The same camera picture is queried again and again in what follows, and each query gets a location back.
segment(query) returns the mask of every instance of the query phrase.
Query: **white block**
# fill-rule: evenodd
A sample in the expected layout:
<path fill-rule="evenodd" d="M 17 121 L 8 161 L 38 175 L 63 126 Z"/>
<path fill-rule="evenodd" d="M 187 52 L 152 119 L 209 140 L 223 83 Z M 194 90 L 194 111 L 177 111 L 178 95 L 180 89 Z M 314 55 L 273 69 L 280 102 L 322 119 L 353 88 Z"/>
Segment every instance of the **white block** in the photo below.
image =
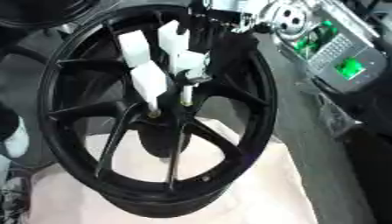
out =
<path fill-rule="evenodd" d="M 159 46 L 170 55 L 181 53 L 189 48 L 189 30 L 182 35 L 178 35 L 178 27 L 179 22 L 173 20 L 158 29 Z"/>
<path fill-rule="evenodd" d="M 154 102 L 167 90 L 166 74 L 152 60 L 137 66 L 130 73 L 135 89 L 147 102 Z"/>
<path fill-rule="evenodd" d="M 118 36 L 122 55 L 129 67 L 137 67 L 150 60 L 150 45 L 142 31 Z"/>
<path fill-rule="evenodd" d="M 178 74 L 184 70 L 201 69 L 204 66 L 205 55 L 199 52 L 183 51 L 170 56 L 169 70 Z"/>

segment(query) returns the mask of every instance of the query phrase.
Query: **wheel rim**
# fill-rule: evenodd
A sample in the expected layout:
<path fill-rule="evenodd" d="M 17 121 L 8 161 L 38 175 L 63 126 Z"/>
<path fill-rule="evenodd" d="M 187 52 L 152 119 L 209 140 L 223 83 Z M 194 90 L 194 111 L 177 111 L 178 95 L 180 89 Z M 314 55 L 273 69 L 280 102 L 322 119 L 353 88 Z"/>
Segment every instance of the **wheel rim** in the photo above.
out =
<path fill-rule="evenodd" d="M 52 56 L 44 71 L 38 93 L 38 118 L 45 139 L 59 162 L 68 172 L 102 195 L 139 205 L 149 205 L 151 203 L 170 205 L 195 201 L 229 186 L 257 160 L 270 139 L 276 117 L 277 96 L 270 69 L 259 52 L 251 52 L 246 61 L 249 64 L 250 73 L 254 76 L 253 80 L 257 85 L 258 96 L 262 99 L 241 91 L 238 87 L 230 87 L 213 80 L 203 83 L 195 89 L 192 108 L 184 109 L 178 107 L 178 103 L 168 101 L 163 108 L 162 118 L 154 121 L 145 115 L 145 104 L 137 102 L 140 99 L 134 95 L 135 92 L 133 87 L 130 86 L 130 80 L 127 75 L 124 75 L 129 72 L 129 69 L 123 62 L 115 59 L 81 59 L 86 49 L 93 46 L 92 43 L 102 39 L 102 37 L 111 39 L 110 41 L 118 50 L 118 43 L 116 38 L 113 37 L 119 33 L 129 32 L 130 27 L 131 30 L 140 29 L 140 25 L 137 25 L 140 22 L 142 22 L 140 24 L 155 24 L 158 27 L 159 20 L 166 23 L 172 19 L 178 19 L 179 14 L 183 11 L 184 8 L 179 6 L 149 5 L 121 9 L 98 17 L 73 34 Z M 151 57 L 154 59 L 156 57 L 154 56 L 154 50 L 151 51 Z M 108 83 L 120 80 L 126 87 L 123 99 L 95 105 L 62 108 L 65 103 L 56 99 L 56 97 L 59 97 L 61 77 L 65 76 L 64 71 L 68 73 L 70 71 L 75 72 L 78 69 L 111 74 Z M 245 134 L 238 145 L 231 144 L 206 125 L 194 119 L 193 116 L 199 111 L 202 104 L 212 96 L 222 96 L 244 102 L 252 111 Z M 171 165 L 168 171 L 170 181 L 152 183 L 126 178 L 105 168 L 111 157 L 101 157 L 103 159 L 97 163 L 88 154 L 75 131 L 70 128 L 73 121 L 77 120 L 78 117 L 85 116 L 116 117 L 116 128 L 110 134 L 109 139 L 111 141 L 107 143 L 104 150 L 109 156 L 115 150 L 115 147 L 111 146 L 116 146 L 118 138 L 123 135 L 130 123 L 154 123 L 158 125 L 180 123 L 181 125 L 171 126 L 171 128 L 176 127 L 173 129 L 174 132 L 184 130 L 185 133 L 191 133 L 212 142 L 223 151 L 225 160 L 210 171 L 178 181 L 175 176 L 170 175 L 170 173 L 175 173 L 179 155 L 177 150 L 172 150 Z"/>

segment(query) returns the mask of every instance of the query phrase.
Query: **white plastic bracket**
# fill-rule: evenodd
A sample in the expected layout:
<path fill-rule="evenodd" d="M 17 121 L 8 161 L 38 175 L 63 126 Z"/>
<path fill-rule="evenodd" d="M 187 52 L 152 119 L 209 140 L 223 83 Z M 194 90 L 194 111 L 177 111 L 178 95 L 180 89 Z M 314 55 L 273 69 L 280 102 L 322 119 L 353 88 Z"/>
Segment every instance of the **white plastic bracket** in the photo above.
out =
<path fill-rule="evenodd" d="M 181 53 L 189 48 L 189 30 L 178 35 L 178 27 L 179 21 L 172 20 L 158 29 L 159 46 L 170 55 Z"/>
<path fill-rule="evenodd" d="M 130 73 L 136 91 L 149 104 L 151 113 L 158 116 L 158 96 L 167 90 L 165 73 L 152 60 L 137 66 Z"/>
<path fill-rule="evenodd" d="M 150 45 L 142 31 L 124 33 L 118 40 L 128 67 L 137 67 L 150 60 Z"/>

